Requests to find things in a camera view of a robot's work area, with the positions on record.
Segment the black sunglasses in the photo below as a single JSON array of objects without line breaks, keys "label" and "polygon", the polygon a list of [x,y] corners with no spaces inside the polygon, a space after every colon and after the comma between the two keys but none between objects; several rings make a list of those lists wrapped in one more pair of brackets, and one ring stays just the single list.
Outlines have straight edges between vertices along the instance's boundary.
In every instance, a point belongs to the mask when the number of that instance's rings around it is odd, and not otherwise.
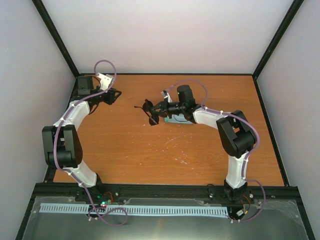
[{"label": "black sunglasses", "polygon": [[148,122],[151,126],[155,126],[155,125],[159,124],[159,120],[153,120],[151,118],[151,107],[153,107],[153,106],[154,106],[153,103],[148,99],[144,100],[144,104],[142,106],[134,106],[134,108],[138,108],[138,109],[143,110],[143,112],[147,115]]}]

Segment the grey green glasses case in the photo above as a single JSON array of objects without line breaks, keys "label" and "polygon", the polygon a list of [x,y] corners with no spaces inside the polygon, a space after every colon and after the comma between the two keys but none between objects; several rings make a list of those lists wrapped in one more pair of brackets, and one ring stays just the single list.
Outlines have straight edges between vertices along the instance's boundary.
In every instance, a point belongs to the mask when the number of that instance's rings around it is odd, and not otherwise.
[{"label": "grey green glasses case", "polygon": [[192,125],[193,123],[185,118],[183,114],[172,114],[171,117],[167,116],[164,118],[165,123],[170,124],[187,124]]}]

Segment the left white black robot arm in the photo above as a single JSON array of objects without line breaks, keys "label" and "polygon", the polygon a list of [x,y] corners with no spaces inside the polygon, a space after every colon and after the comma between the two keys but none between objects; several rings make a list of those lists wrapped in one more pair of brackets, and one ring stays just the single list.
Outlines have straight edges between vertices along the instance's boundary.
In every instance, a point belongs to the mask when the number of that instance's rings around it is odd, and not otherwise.
[{"label": "left white black robot arm", "polygon": [[71,176],[79,187],[86,187],[86,195],[95,202],[103,198],[104,188],[100,186],[100,176],[84,161],[77,130],[94,107],[100,103],[112,105],[122,94],[112,88],[114,81],[115,77],[109,74],[79,76],[65,113],[53,125],[42,129],[46,164]]}]

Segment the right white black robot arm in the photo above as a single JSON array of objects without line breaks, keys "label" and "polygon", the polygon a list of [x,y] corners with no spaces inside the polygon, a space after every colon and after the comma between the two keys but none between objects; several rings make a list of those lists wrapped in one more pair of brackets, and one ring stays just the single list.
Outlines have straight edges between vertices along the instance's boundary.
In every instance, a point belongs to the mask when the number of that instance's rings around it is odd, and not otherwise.
[{"label": "right white black robot arm", "polygon": [[162,95],[163,101],[156,105],[147,99],[144,101],[142,109],[148,115],[150,125],[157,125],[159,118],[183,115],[193,124],[206,125],[218,130],[222,147],[228,155],[224,195],[230,202],[238,199],[248,185],[247,162],[259,139],[243,112],[240,110],[217,111],[197,104],[189,85],[177,87],[177,102],[172,101],[166,90],[162,92]]}]

